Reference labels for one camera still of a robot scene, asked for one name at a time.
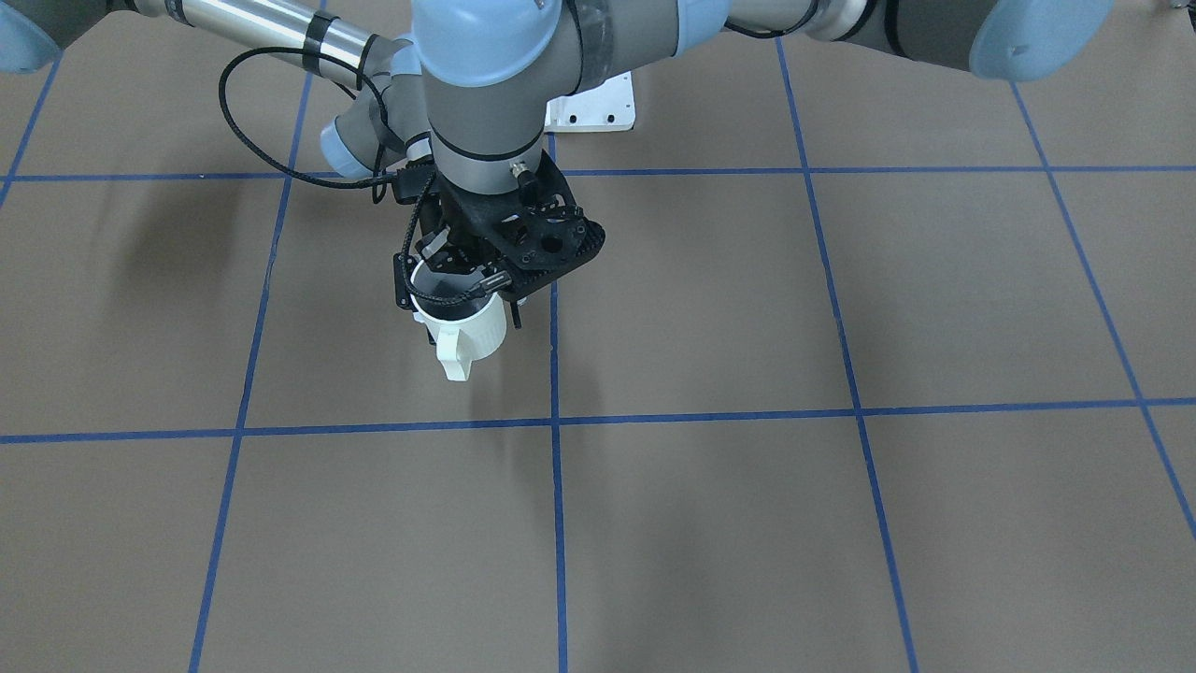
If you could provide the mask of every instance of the white mug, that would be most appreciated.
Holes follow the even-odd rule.
[[[434,296],[454,296],[482,279],[481,271],[470,275],[437,273],[423,261],[411,273],[411,285]],[[474,362],[494,354],[507,336],[507,311],[498,294],[474,299],[457,306],[428,305],[419,296],[415,319],[427,325],[437,343],[437,360],[445,368],[448,381],[469,381]]]

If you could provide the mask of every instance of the silver metal tube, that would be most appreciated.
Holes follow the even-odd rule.
[[[136,0],[136,6],[145,16],[169,16],[246,47],[307,47],[309,26],[317,19],[317,10],[291,0]],[[367,56],[372,56],[366,54],[372,36],[367,30],[336,19],[321,32],[322,54],[358,67],[365,66]],[[395,53],[392,44],[389,53]],[[300,56],[279,57],[303,65]],[[358,86],[356,74],[328,61],[319,60],[315,72],[332,81]]]

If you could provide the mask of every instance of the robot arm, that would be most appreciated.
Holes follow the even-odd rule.
[[[498,294],[518,326],[519,299],[593,258],[605,240],[541,148],[547,102],[681,56],[724,29],[804,32],[978,77],[1037,79],[1074,57],[1112,4],[411,0],[411,32],[391,39],[292,0],[0,0],[0,71],[33,72],[108,13],[134,11],[285,48],[276,55],[368,88],[321,141],[344,177],[389,181],[399,202],[417,204],[396,255],[399,305],[459,314]],[[382,176],[402,159],[414,167]],[[408,251],[417,224],[419,257]],[[451,277],[470,282],[440,282]],[[438,294],[440,285],[456,289]]]

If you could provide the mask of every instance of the mug handle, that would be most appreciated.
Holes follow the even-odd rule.
[[[472,362],[463,357],[459,329],[441,329],[437,335],[437,360],[445,368],[448,381],[469,381]]]

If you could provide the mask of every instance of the black cable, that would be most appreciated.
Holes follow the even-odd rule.
[[[374,154],[374,165],[373,165],[373,169],[371,170],[371,172],[373,172],[374,177],[378,177],[379,175],[384,175],[386,172],[382,167],[382,157],[385,153],[386,153],[386,147],[384,145],[379,143],[378,145],[378,153]],[[379,184],[374,184],[373,186],[370,188],[370,200],[373,201],[373,204],[377,206],[378,203],[382,203],[383,201],[386,200],[386,185],[388,184],[390,184],[390,183],[389,182],[384,182],[380,185]],[[398,198],[398,189],[395,190],[395,198],[396,200]]]
[[[335,85],[336,85],[336,87],[337,87],[337,88],[340,88],[341,91],[343,91],[343,92],[344,92],[344,94],[346,94],[346,96],[348,96],[349,98],[353,98],[354,100],[356,100],[356,99],[358,99],[358,94],[356,94],[356,93],[354,93],[354,92],[353,92],[353,90],[352,90],[352,88],[349,88],[348,86],[344,86],[344,85],[343,85],[343,84],[341,84],[340,81],[334,81],[332,84],[335,84]]]
[[[459,306],[474,298],[474,289],[466,289],[456,296],[437,296],[421,292],[411,282],[411,269],[407,265],[408,250],[411,249],[411,241],[415,239],[415,226],[420,221],[420,210],[423,209],[423,201],[428,197],[428,192],[432,191],[432,184],[435,181],[437,171],[432,171],[427,182],[423,183],[423,188],[420,189],[420,196],[415,200],[415,209],[411,210],[411,219],[407,222],[407,234],[403,235],[403,247],[398,251],[398,273],[403,276],[403,286],[407,287],[407,292],[425,304],[432,306]]]
[[[279,160],[276,160],[274,157],[267,154],[261,147],[258,147],[252,140],[250,140],[249,136],[245,135],[245,131],[243,131],[240,129],[240,127],[237,124],[236,120],[232,118],[232,112],[228,110],[228,77],[232,75],[233,71],[236,71],[245,61],[248,61],[248,60],[250,60],[250,59],[252,59],[255,56],[262,56],[262,55],[266,55],[266,54],[293,54],[293,55],[297,55],[297,56],[307,55],[307,56],[312,56],[312,57],[316,57],[316,59],[321,59],[321,60],[328,61],[328,62],[330,62],[332,65],[340,66],[340,67],[342,67],[342,68],[344,68],[344,69],[347,69],[347,71],[356,74],[358,77],[361,78],[361,82],[365,84],[370,88],[371,93],[373,93],[374,99],[378,100],[378,109],[380,111],[382,122],[384,124],[388,123],[388,118],[386,118],[386,103],[382,98],[382,91],[378,91],[378,86],[374,85],[374,82],[370,81],[370,77],[366,75],[361,71],[361,68],[359,68],[356,66],[350,66],[349,63],[347,63],[347,62],[344,62],[344,61],[342,61],[340,59],[336,59],[334,56],[329,56],[327,54],[321,54],[321,53],[313,51],[311,49],[297,49],[297,48],[293,48],[293,47],[262,47],[262,48],[258,48],[258,49],[250,49],[249,51],[245,51],[244,54],[237,56],[232,61],[228,61],[228,65],[225,66],[224,72],[220,73],[220,82],[218,85],[219,86],[219,97],[220,97],[220,111],[224,114],[225,122],[228,124],[228,128],[232,129],[232,134],[237,136],[237,140],[240,140],[246,147],[250,148],[251,152],[254,152],[255,154],[257,154],[257,157],[260,159],[262,159],[263,161],[270,164],[270,166],[274,167],[275,170],[277,170],[279,172],[288,175],[288,176],[291,176],[291,177],[293,177],[295,179],[300,179],[303,182],[307,182],[310,184],[315,184],[317,186],[327,186],[329,189],[372,189],[372,188],[377,188],[380,184],[382,185],[390,184],[391,182],[395,181],[396,177],[393,175],[384,175],[384,173],[382,173],[380,166],[378,165],[378,164],[382,163],[380,152],[379,152],[378,158],[374,161],[374,176],[373,177],[370,177],[370,178],[366,178],[366,179],[359,179],[356,182],[332,182],[330,179],[322,179],[322,178],[315,177],[312,175],[309,175],[306,172],[300,172],[300,171],[297,171],[297,170],[294,170],[294,169],[292,169],[289,166],[283,165],[282,163],[280,163]]]
[[[755,37],[756,39],[774,39],[776,37],[785,37],[786,35],[801,30],[803,26],[810,23],[810,19],[814,18],[814,14],[818,12],[818,4],[819,0],[810,0],[810,8],[806,10],[806,14],[801,17],[801,20],[799,20],[798,23],[791,25],[785,30],[752,30],[750,27],[744,27],[742,25],[731,23],[730,20],[722,24],[722,27],[738,32],[739,35]]]

